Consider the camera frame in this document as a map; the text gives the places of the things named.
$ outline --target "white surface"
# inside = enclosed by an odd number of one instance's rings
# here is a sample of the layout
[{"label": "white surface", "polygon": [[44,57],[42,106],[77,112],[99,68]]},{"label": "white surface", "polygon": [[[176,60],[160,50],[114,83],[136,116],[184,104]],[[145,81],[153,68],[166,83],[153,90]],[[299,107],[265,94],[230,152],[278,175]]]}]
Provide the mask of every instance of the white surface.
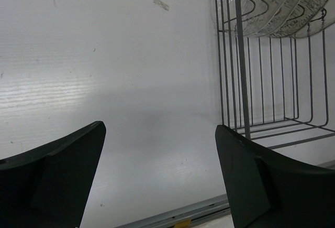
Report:
[{"label": "white surface", "polygon": [[208,223],[196,226],[197,228],[234,228],[231,215],[224,216],[221,219],[216,219]]},{"label": "white surface", "polygon": [[[225,193],[209,0],[161,1],[168,12],[153,0],[0,0],[0,159],[106,124],[83,228]],[[330,140],[293,148],[312,164],[334,157]]]}]

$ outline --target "black wire rack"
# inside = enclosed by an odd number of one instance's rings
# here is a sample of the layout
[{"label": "black wire rack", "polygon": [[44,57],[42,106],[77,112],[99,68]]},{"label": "black wire rack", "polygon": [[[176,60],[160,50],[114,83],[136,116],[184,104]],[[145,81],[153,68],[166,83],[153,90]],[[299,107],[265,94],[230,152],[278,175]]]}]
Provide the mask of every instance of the black wire rack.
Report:
[{"label": "black wire rack", "polygon": [[[243,37],[241,0],[235,0],[236,17],[230,5],[215,0],[223,124],[271,149],[335,136],[326,32],[305,39]],[[225,33],[232,29],[236,37]]]}]

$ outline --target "black object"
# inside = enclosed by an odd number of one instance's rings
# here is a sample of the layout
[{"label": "black object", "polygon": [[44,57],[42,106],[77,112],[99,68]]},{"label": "black object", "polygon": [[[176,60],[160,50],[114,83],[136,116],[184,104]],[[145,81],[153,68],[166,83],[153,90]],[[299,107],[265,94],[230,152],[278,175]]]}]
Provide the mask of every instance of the black object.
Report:
[{"label": "black object", "polygon": [[79,227],[105,135],[104,123],[94,122],[0,160],[0,227]]},{"label": "black object", "polygon": [[335,227],[335,171],[290,159],[222,125],[216,143],[235,228]]}]

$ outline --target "dish rack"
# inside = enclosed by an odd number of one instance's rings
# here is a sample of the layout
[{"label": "dish rack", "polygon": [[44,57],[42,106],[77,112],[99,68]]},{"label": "dish rack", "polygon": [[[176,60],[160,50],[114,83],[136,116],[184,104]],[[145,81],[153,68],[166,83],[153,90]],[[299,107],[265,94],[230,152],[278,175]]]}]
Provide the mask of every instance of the dish rack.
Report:
[{"label": "dish rack", "polygon": [[225,33],[232,19],[223,1],[215,0],[222,123],[270,149],[335,136],[327,32],[305,39],[243,37],[241,0],[235,0],[235,37]]}]

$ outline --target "scuff mark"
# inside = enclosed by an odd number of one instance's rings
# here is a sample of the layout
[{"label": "scuff mark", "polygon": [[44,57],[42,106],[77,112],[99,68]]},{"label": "scuff mark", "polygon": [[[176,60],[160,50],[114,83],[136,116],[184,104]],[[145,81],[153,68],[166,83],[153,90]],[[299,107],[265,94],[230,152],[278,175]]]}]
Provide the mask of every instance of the scuff mark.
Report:
[{"label": "scuff mark", "polygon": [[153,3],[157,4],[158,6],[162,7],[163,9],[165,9],[167,11],[169,11],[169,9],[170,9],[170,7],[166,3],[164,3],[160,0],[154,0]]},{"label": "scuff mark", "polygon": [[57,8],[56,0],[53,0],[53,5]]}]

